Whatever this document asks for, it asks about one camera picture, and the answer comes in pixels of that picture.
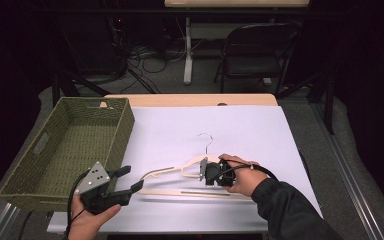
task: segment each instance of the desk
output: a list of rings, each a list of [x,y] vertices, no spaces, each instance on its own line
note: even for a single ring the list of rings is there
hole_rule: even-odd
[[[172,8],[306,8],[310,0],[165,0],[164,5]],[[229,29],[223,31],[227,36]],[[186,18],[186,62],[183,83],[192,82],[191,21]]]
[[[272,95],[167,94],[109,95],[107,97],[126,96],[131,99],[136,121],[123,165],[131,165],[132,171],[119,179],[116,190],[126,189],[150,170],[174,166],[176,162],[184,164],[191,157],[204,153],[208,139],[197,137],[195,125],[199,126],[199,130],[207,130],[203,126],[209,126],[208,129],[214,137],[214,142],[209,147],[209,154],[218,155],[227,152],[244,156],[244,158],[249,156],[254,160],[258,158],[261,163],[265,158],[276,159],[265,160],[264,166],[273,171],[279,179],[294,182],[295,187],[307,196],[320,213],[286,118],[281,108],[276,106],[276,100]],[[211,106],[220,102],[230,105],[235,103],[254,105]],[[197,109],[200,115],[194,115]],[[226,117],[225,114],[231,109],[238,111]],[[172,115],[173,118],[164,115],[173,111],[175,112]],[[232,128],[231,124],[226,127],[223,123],[224,119],[230,120],[237,117],[240,123],[247,121],[251,126],[257,125],[258,129],[252,129],[253,131],[249,134],[244,132],[247,124],[237,124]],[[250,136],[247,139],[241,139],[245,135]],[[255,140],[259,138],[265,140],[263,142]],[[256,151],[257,155],[249,154],[253,151]],[[190,184],[193,184],[195,189],[199,188],[200,191],[204,188],[204,183],[198,180],[185,180],[181,177],[173,180],[171,176],[166,177],[151,180],[161,180],[170,188],[192,186]],[[152,186],[164,188],[161,183],[147,181],[145,181],[147,188]],[[212,189],[224,192],[221,188]],[[66,213],[55,213],[48,231],[63,232],[66,226],[65,221]],[[257,215],[256,204],[251,200],[155,196],[138,193],[132,197],[129,206],[123,207],[119,214],[101,228],[102,232],[123,232],[124,234],[257,233],[265,230],[267,230],[267,222]]]

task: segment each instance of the hanger hook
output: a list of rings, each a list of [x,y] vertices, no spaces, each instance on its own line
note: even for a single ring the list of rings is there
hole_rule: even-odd
[[[200,133],[200,134],[198,134],[198,137],[201,136],[202,134],[206,134],[206,135],[210,136],[210,138],[211,138],[211,142],[208,143],[208,145],[205,147],[205,154],[208,154],[208,146],[210,146],[211,143],[213,143],[213,136],[211,136],[211,134],[209,134],[209,133]]]

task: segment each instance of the wooden desk top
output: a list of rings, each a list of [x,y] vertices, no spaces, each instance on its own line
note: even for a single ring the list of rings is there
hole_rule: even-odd
[[[310,0],[165,0],[166,7],[307,7]]]
[[[111,94],[109,98],[129,98],[132,107],[192,107],[227,105],[278,106],[272,94]]]

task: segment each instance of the black sleeve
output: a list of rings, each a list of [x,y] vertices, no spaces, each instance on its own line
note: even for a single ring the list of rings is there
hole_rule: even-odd
[[[296,188],[267,178],[252,193],[258,214],[268,221],[269,235],[283,239],[342,239]]]

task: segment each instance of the green woven basket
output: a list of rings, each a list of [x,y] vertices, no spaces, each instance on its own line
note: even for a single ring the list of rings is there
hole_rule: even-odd
[[[81,173],[97,161],[121,166],[134,121],[127,98],[61,98],[0,197],[27,211],[66,211]]]

